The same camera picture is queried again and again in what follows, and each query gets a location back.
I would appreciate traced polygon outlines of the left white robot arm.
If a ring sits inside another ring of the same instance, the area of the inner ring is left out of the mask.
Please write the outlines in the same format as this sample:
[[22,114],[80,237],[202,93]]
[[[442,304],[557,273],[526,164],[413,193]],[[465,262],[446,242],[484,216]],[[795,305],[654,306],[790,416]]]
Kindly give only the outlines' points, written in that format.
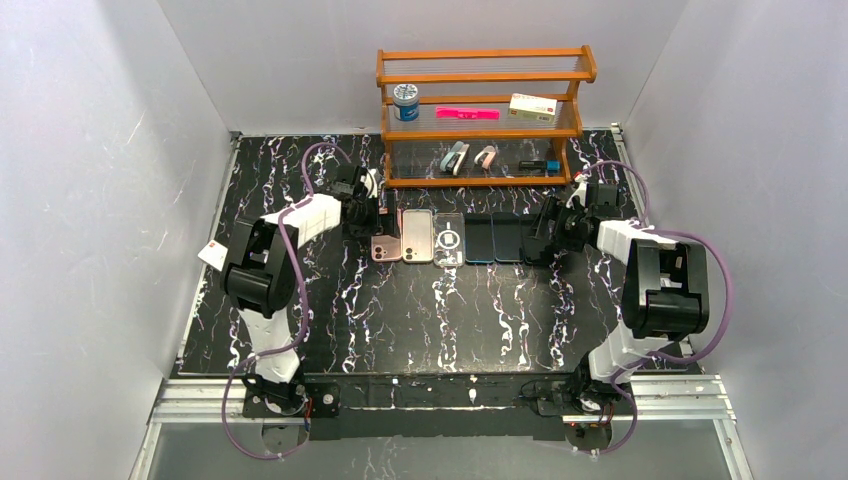
[[250,335],[252,353],[240,370],[242,383],[284,415],[300,413],[307,402],[296,348],[308,328],[293,332],[288,319],[293,298],[303,311],[309,309],[299,250],[337,227],[354,238],[397,232],[396,213],[382,206],[381,194],[376,170],[343,165],[323,192],[234,225],[219,272],[223,291]]

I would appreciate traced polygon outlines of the clear phone case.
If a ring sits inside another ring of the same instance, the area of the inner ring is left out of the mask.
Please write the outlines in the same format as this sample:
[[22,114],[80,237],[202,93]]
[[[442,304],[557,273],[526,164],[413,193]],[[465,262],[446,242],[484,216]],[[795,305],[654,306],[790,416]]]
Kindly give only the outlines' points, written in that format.
[[460,267],[465,263],[465,224],[461,213],[437,213],[434,216],[434,264],[440,268]]

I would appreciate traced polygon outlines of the dark phone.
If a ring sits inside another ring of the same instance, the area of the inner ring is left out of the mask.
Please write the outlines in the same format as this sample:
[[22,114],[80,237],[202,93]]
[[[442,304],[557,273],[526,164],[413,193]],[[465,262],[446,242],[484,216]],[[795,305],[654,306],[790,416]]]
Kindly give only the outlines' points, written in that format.
[[494,258],[492,217],[469,213],[464,216],[465,257],[468,264],[491,264]]

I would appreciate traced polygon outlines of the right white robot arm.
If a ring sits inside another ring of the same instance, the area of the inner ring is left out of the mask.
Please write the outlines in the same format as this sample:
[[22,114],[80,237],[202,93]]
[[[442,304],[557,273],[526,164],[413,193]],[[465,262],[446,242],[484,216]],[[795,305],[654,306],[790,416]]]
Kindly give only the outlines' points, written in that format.
[[668,345],[702,332],[709,319],[705,248],[624,219],[621,202],[614,184],[582,183],[566,198],[548,197],[521,229],[531,264],[591,247],[625,267],[617,326],[551,389],[556,399],[584,412],[602,412],[620,401],[634,371]]

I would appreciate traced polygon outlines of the beige phone case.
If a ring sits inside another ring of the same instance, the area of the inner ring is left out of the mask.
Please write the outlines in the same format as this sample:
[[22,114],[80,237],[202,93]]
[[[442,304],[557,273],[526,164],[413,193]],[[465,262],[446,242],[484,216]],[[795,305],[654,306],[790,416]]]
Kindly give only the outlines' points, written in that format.
[[408,264],[426,264],[434,259],[433,214],[425,209],[402,212],[402,260]]

